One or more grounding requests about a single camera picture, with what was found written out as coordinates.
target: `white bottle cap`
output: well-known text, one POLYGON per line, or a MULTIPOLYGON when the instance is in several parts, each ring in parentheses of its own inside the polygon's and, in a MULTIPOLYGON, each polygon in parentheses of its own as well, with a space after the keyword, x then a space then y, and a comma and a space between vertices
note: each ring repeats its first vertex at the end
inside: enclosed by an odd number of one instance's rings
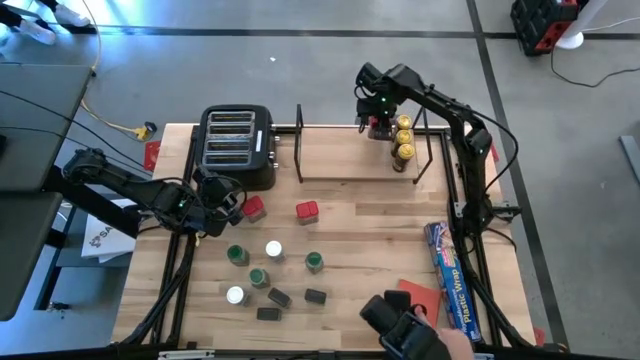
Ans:
POLYGON ((237 305, 244 299, 244 290, 240 286, 232 286, 227 291, 227 301, 230 304, 237 305))
POLYGON ((282 245, 280 242, 272 240, 267 243, 266 247, 267 255, 274 257, 282 254, 282 245))

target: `red block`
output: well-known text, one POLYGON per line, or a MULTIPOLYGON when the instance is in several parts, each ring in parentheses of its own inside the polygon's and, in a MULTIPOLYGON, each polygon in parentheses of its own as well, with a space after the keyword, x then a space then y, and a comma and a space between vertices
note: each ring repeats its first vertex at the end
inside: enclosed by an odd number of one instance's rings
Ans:
POLYGON ((315 201, 308 201, 306 203, 296 205, 296 213, 298 215, 298 223, 300 223, 300 225, 318 222, 320 215, 318 204, 315 201))
POLYGON ((267 211, 264 209, 264 204, 262 203, 262 199, 260 199, 259 196, 252 196, 247 199, 247 202, 242 208, 242 212, 251 223, 254 223, 267 216, 267 211))

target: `power cord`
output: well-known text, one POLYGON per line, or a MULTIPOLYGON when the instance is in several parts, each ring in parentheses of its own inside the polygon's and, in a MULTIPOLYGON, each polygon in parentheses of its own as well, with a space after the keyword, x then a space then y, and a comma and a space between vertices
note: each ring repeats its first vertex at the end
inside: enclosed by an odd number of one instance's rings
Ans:
POLYGON ((496 181, 498 181, 498 179, 505 173, 507 172, 507 170, 511 167, 511 165, 513 165, 513 163, 516 161, 516 159, 518 158, 518 153, 520 152, 520 143, 518 143, 518 139, 516 138, 515 135, 513 135, 513 133, 511 131, 509 131, 509 129, 507 129, 504 125, 500 124, 498 121, 488 117, 487 115, 473 110, 471 108, 465 107, 462 104, 458 104, 456 103, 455 106, 457 106, 460 109, 465 109, 465 110, 469 110, 471 111, 472 114, 480 117, 483 120, 486 120, 492 124, 494 124, 495 126, 497 126, 500 130, 504 131, 507 135, 509 135, 509 137, 511 138, 511 140, 513 141, 513 155, 511 155, 511 158, 509 159, 509 161, 507 161, 507 165, 504 167, 504 169, 502 169, 497 175, 496 177, 493 178, 493 180, 491 180, 489 182, 489 184, 485 187, 484 189, 484 193, 486 194, 487 191, 489 191, 489 188, 491 187, 491 185, 493 185, 496 181))
POLYGON ((108 143, 105 139, 103 139, 100 135, 96 134, 96 132, 95 132, 95 131, 93 131, 93 130, 89 129, 88 127, 84 126, 83 124, 81 124, 81 123, 79 123, 79 122, 77 122, 77 121, 75 121, 75 120, 73 120, 73 119, 71 119, 71 118, 68 118, 68 117, 66 117, 66 116, 62 115, 62 114, 60 114, 60 113, 59 113, 59 112, 57 112, 57 111, 51 110, 51 109, 49 109, 49 108, 47 108, 47 107, 44 107, 44 106, 42 106, 42 105, 40 105, 40 104, 37 104, 37 103, 35 103, 35 102, 31 101, 31 100, 25 99, 25 98, 23 98, 23 97, 21 97, 21 96, 14 95, 14 94, 11 94, 11 93, 8 93, 8 92, 6 92, 6 91, 4 91, 4 90, 0 90, 0 94, 5 94, 5 95, 10 96, 10 97, 12 97, 12 98, 15 98, 15 99, 18 99, 18 100, 24 101, 24 102, 26 102, 27 104, 31 104, 31 105, 33 105, 33 106, 35 106, 35 107, 37 107, 37 108, 40 108, 40 109, 42 109, 42 110, 44 110, 44 111, 47 111, 47 112, 49 112, 49 113, 51 113, 51 114, 57 115, 57 116, 59 116, 59 117, 61 117, 61 118, 65 119, 65 120, 67 120, 67 121, 69 121, 69 122, 71 122, 71 123, 73 123, 73 124, 76 124, 76 125, 80 126, 81 128, 83 128, 83 129, 85 129, 86 131, 88 131, 89 133, 91 133, 93 136, 97 137, 97 138, 98 138, 98 140, 100 140, 100 141, 102 141, 103 143, 105 143, 105 145, 107 145, 108 147, 110 147, 110 148, 111 148, 111 150, 113 150, 113 151, 117 152, 117 153, 118 153, 118 154, 120 154, 122 157, 124 157, 124 158, 126 158, 126 159, 130 160, 130 161, 131 161, 131 162, 133 162, 134 164, 136 164, 136 165, 138 165, 138 166, 140 166, 141 168, 143 168, 143 169, 144 169, 144 165, 142 165, 141 163, 139 163, 139 162, 137 162, 136 160, 132 159, 131 157, 129 157, 129 156, 127 156, 127 155, 125 155, 125 154, 124 154, 123 152, 121 152, 120 150, 116 149, 113 145, 109 144, 109 143, 108 143))
POLYGON ((582 30, 582 32, 590 32, 590 31, 597 31, 597 30, 603 30, 603 29, 610 29, 612 27, 616 27, 618 25, 622 25, 624 23, 628 23, 629 21, 635 21, 635 20, 640 20, 640 17, 634 17, 634 18, 630 18, 630 19, 624 19, 622 21, 618 21, 616 23, 613 23, 611 25, 605 25, 605 26, 599 26, 597 28, 590 28, 590 29, 584 29, 582 30))
POLYGON ((513 245, 513 250, 518 251, 518 245, 516 245, 516 242, 513 241, 513 239, 509 235, 503 233, 502 231, 498 231, 498 230, 492 229, 492 228, 487 228, 487 231, 490 231, 490 232, 492 232, 494 234, 497 234, 497 235, 502 236, 503 238, 507 239, 507 241, 509 241, 511 243, 511 245, 513 245))
MULTIPOLYGON (((34 131, 34 132, 40 132, 40 133, 45 133, 45 134, 51 134, 51 135, 55 135, 57 137, 63 138, 65 140, 69 140, 71 142, 74 142, 74 143, 76 143, 76 144, 78 144, 80 146, 84 146, 87 149, 91 148, 91 146, 89 146, 87 144, 83 144, 78 140, 74 140, 74 139, 72 139, 70 137, 66 137, 66 136, 60 135, 60 134, 58 134, 56 132, 53 132, 53 131, 42 130, 42 129, 23 128, 23 127, 16 127, 16 126, 0 126, 0 129, 25 130, 25 131, 34 131)), ((121 165, 124 165, 124 166, 128 167, 129 169, 132 169, 132 170, 135 170, 135 171, 139 171, 140 173, 144 174, 145 176, 151 176, 150 173, 148 173, 148 172, 146 172, 144 170, 140 170, 139 168, 136 168, 134 166, 131 166, 131 165, 129 165, 129 164, 127 164, 127 163, 125 163, 125 162, 123 162, 121 160, 118 160, 118 159, 116 159, 116 158, 114 158, 112 156, 105 155, 105 157, 108 158, 108 159, 111 159, 111 160, 113 160, 113 161, 115 161, 115 162, 117 162, 117 163, 119 163, 121 165)))
MULTIPOLYGON (((91 21, 93 22, 93 25, 96 29, 96 34, 98 35, 98 54, 96 56, 96 60, 93 62, 93 65, 91 65, 91 70, 96 73, 98 70, 98 65, 100 65, 100 61, 102 61, 102 35, 100 34, 100 29, 98 27, 98 22, 96 21, 95 17, 93 16, 93 13, 91 12, 91 9, 89 8, 89 5, 87 5, 86 0, 82 0, 82 3, 84 4, 85 8, 87 9, 87 12, 89 13, 89 17, 91 17, 91 21)), ((89 114, 89 116, 91 116, 92 118, 94 118, 95 120, 98 120, 104 124, 106 124, 107 126, 118 130, 119 132, 123 133, 124 135, 126 135, 128 138, 138 141, 138 142, 146 142, 149 139, 151 139, 151 137, 153 136, 153 134, 155 134, 155 132, 157 131, 157 128, 155 126, 155 124, 153 123, 145 123, 145 126, 140 127, 140 128, 128 128, 126 126, 122 126, 122 125, 118 125, 118 124, 114 124, 112 122, 109 122, 105 119, 103 119, 102 117, 100 117, 98 114, 95 113, 95 111, 93 111, 90 107, 89 104, 87 103, 87 96, 85 95, 82 100, 80 101, 80 106, 87 112, 87 114, 89 114)))
POLYGON ((573 80, 569 80, 567 79, 565 76, 560 75, 556 69, 555 69, 555 64, 554 64, 554 56, 553 54, 555 53, 555 48, 553 50, 551 50, 551 71, 557 76, 559 77, 561 80, 572 84, 572 85, 577 85, 577 86, 582 86, 582 87, 586 87, 586 88, 590 88, 590 89, 594 89, 597 88, 598 86, 602 85, 603 82, 605 82, 605 80, 607 80, 608 78, 612 77, 612 76, 616 76, 616 75, 620 75, 620 74, 625 74, 625 73, 632 73, 632 72, 636 72, 636 71, 640 71, 640 67, 637 68, 630 68, 630 69, 623 69, 623 70, 618 70, 618 71, 614 71, 612 73, 607 74, 605 77, 603 77, 602 79, 600 79, 600 81, 596 82, 595 84, 587 84, 587 83, 582 83, 579 81, 573 81, 573 80))
MULTIPOLYGON (((516 242, 513 241, 513 239, 511 237, 509 237, 507 234, 505 234, 505 233, 503 233, 501 231, 498 231, 496 229, 492 229, 492 228, 487 228, 485 231, 490 231, 490 232, 492 232, 494 234, 497 234, 497 235, 507 239, 511 243, 511 245, 513 245, 513 250, 514 251, 518 251, 518 246, 516 245, 516 242)), ((467 255, 471 254, 475 249, 476 249, 475 243, 471 243, 471 249, 469 249, 469 251, 467 251, 467 255)))

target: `gray floor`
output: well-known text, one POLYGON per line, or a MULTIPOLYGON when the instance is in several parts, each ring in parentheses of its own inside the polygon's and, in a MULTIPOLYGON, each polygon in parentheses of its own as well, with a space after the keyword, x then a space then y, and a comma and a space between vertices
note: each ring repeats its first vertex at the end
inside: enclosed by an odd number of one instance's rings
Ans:
MULTIPOLYGON (((181 5, 171 0, 88 2, 103 25, 472 30, 465 0, 184 0, 181 5)), ((484 31, 512 31, 508 18, 511 0, 476 2, 484 31)), ((81 1, 66 3, 86 13, 81 1)), ((37 10, 37 5, 32 4, 31 9, 37 10)), ((42 14, 50 17, 47 11, 42 14)), ((637 1, 612 0, 592 25, 633 16, 640 16, 637 1)), ((640 21, 604 31, 640 33, 640 21)), ((165 123, 195 122, 207 106, 235 102, 264 104, 278 123, 291 123, 295 105, 301 103, 309 123, 350 124, 355 106, 353 80, 366 61, 381 69, 404 62, 441 91, 493 116, 473 39, 104 35, 102 43, 98 78, 90 86, 88 99, 105 118, 129 126, 154 121, 162 129, 165 123)), ((556 67, 572 79, 593 82, 608 72, 638 66, 638 44, 588 41, 578 50, 558 51, 556 67)), ((526 58, 513 40, 487 40, 487 46, 509 125, 520 141, 520 166, 571 348, 579 353, 637 358, 640 290, 633 284, 638 281, 634 265, 640 252, 640 187, 617 138, 633 134, 640 139, 636 94, 640 74, 615 77, 597 89, 579 88, 551 73, 549 57, 526 58)), ((0 47, 0 61, 91 64, 97 49, 97 38, 90 35, 61 32, 54 47, 13 35, 0 47)), ((407 105, 403 111, 413 113, 415 109, 407 105)), ((127 140, 82 111, 76 120, 142 159, 142 144, 127 140)), ((70 136, 101 146, 76 127, 70 136)), ((501 149, 497 133, 494 138, 501 149)), ((58 163, 64 163, 73 148, 66 144, 58 163)), ((501 183, 507 197, 514 199, 510 177, 501 183)), ((519 221, 513 231, 520 245, 518 259, 532 319, 536 326, 547 329, 531 254, 519 221)), ((37 282, 37 274, 32 283, 37 282)), ((73 301, 86 304, 82 314, 76 318, 68 313, 64 320, 47 314, 49 317, 39 316, 44 320, 38 320, 29 309, 21 308, 12 322, 0 324, 0 332, 12 333, 15 339, 13 346, 3 345, 0 352, 108 343, 118 299, 100 297, 101 286, 96 284, 107 281, 115 289, 124 275, 89 276, 69 272, 65 277, 73 278, 74 285, 56 289, 60 297, 67 296, 65 291, 76 292, 75 296, 81 298, 73 301), (102 300, 93 304, 87 299, 102 300), (78 327, 85 318, 101 319, 102 325, 87 332, 78 327), (46 336, 55 340, 35 348, 34 338, 22 335, 29 332, 33 336, 35 326, 50 328, 46 336)))

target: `human hand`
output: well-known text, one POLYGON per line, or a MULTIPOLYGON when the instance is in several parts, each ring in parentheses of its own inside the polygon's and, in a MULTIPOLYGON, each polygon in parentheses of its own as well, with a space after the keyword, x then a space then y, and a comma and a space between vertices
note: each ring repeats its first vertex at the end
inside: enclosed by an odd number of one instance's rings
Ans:
MULTIPOLYGON (((429 321, 427 315, 422 312, 420 306, 416 306, 415 314, 418 319, 422 320, 428 326, 429 321)), ((449 356, 451 360, 473 360, 473 349, 471 349, 471 341, 469 338, 458 329, 434 329, 438 333, 440 341, 444 343, 449 350, 449 356)))

